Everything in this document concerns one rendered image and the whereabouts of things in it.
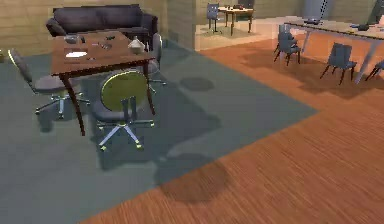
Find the dark purple sofa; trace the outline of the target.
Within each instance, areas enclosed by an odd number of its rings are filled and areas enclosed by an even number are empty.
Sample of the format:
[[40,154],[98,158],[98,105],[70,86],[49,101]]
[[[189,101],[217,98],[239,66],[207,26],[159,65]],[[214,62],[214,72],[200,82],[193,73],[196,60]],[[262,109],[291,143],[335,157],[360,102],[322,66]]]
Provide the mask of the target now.
[[144,12],[139,4],[54,8],[46,22],[52,37],[117,30],[129,39],[137,36],[149,48],[158,32],[158,17]]

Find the grey-blue dining chair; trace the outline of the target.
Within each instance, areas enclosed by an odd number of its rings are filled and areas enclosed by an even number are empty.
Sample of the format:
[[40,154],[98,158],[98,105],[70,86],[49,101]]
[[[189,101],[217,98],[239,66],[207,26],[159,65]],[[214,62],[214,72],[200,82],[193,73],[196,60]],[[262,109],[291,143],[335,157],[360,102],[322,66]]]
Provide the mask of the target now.
[[357,63],[355,61],[351,61],[352,47],[350,45],[334,43],[332,46],[332,50],[328,57],[328,61],[324,71],[322,72],[320,78],[323,78],[326,72],[330,67],[333,67],[332,72],[335,72],[336,69],[341,69],[342,74],[339,81],[339,84],[342,84],[345,76],[345,72],[347,70],[350,71],[350,79],[354,78],[355,67]]
[[366,81],[373,78],[375,75],[377,75],[381,70],[384,70],[384,60],[378,62],[373,70],[370,72],[370,74],[365,78]]
[[290,32],[290,26],[287,24],[280,24],[278,31],[278,43],[275,49],[275,60],[281,53],[285,54],[286,65],[289,65],[291,56],[297,55],[297,62],[300,62],[301,48],[297,44],[297,40]]
[[208,3],[207,4],[207,11],[206,11],[206,18],[209,22],[209,28],[212,30],[213,33],[217,33],[217,21],[219,13],[219,4],[218,3]]

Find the small wooden table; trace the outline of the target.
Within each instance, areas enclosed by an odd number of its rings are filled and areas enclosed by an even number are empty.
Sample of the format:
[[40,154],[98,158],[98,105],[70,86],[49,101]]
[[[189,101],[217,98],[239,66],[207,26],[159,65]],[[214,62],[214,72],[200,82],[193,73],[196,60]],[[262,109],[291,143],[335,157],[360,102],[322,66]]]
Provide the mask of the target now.
[[225,26],[230,27],[230,35],[233,35],[235,20],[238,15],[246,15],[248,23],[248,32],[251,32],[252,23],[253,23],[253,9],[243,8],[243,9],[234,9],[233,7],[219,7],[218,11],[225,15]]

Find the brown wooden table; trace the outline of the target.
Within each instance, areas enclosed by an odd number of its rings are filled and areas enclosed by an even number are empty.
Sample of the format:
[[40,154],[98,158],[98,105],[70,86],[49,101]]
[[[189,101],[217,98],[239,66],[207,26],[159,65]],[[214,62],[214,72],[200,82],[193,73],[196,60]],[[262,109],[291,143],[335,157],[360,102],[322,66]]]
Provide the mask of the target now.
[[[51,75],[58,76],[65,85],[74,106],[80,133],[85,135],[84,122],[74,90],[69,80],[97,73],[128,69],[141,66],[143,74],[148,77],[149,61],[153,57],[148,52],[133,54],[128,48],[130,40],[118,31],[96,32],[83,34],[85,42],[68,44],[63,36],[52,40]],[[66,54],[74,51],[85,51],[86,56],[66,58]]]

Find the grey swivel office chair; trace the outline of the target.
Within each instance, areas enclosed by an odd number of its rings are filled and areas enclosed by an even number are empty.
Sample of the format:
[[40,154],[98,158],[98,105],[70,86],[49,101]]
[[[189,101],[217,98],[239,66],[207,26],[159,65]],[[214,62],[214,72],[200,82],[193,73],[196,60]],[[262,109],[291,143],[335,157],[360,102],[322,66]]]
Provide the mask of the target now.
[[9,49],[7,54],[13,66],[17,69],[18,73],[35,95],[50,95],[51,101],[45,105],[37,107],[35,109],[35,114],[39,115],[43,109],[57,104],[58,117],[63,119],[65,101],[70,99],[70,95],[62,81],[58,77],[51,75],[45,75],[34,80],[27,63],[16,49]]
[[160,79],[153,79],[152,76],[160,73],[161,67],[161,57],[162,57],[162,37],[160,34],[155,33],[153,35],[152,40],[152,50],[150,54],[153,56],[153,59],[149,61],[148,65],[148,75],[149,75],[149,89],[156,93],[156,90],[152,87],[152,83],[161,83],[162,85],[166,85],[166,82]]

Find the green-backed swivel office chair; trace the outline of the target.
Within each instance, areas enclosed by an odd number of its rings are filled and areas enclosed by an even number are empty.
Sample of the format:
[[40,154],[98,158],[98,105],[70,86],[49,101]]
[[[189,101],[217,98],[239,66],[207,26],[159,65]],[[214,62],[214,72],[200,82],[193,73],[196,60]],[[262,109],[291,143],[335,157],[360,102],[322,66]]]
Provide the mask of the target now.
[[98,144],[101,150],[106,149],[105,144],[120,129],[129,135],[137,149],[143,148],[133,126],[155,125],[153,120],[138,118],[138,110],[144,107],[148,90],[146,77],[137,70],[111,74],[101,83],[99,98],[92,104],[92,112],[100,130],[112,128]]

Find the long white table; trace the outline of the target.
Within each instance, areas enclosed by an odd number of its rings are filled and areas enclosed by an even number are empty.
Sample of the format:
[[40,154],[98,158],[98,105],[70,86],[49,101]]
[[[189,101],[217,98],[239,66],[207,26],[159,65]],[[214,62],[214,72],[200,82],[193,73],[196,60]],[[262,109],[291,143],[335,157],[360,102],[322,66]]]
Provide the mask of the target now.
[[286,25],[291,28],[304,30],[307,32],[302,52],[305,52],[306,45],[311,33],[325,33],[335,36],[346,36],[348,38],[355,38],[358,40],[367,41],[370,43],[369,51],[367,52],[363,63],[361,64],[360,71],[355,78],[355,83],[358,84],[363,77],[363,74],[372,59],[377,47],[384,43],[384,32],[380,32],[378,29],[368,29],[367,31],[353,31],[350,23],[322,20],[318,25],[307,24],[304,19],[288,21]]

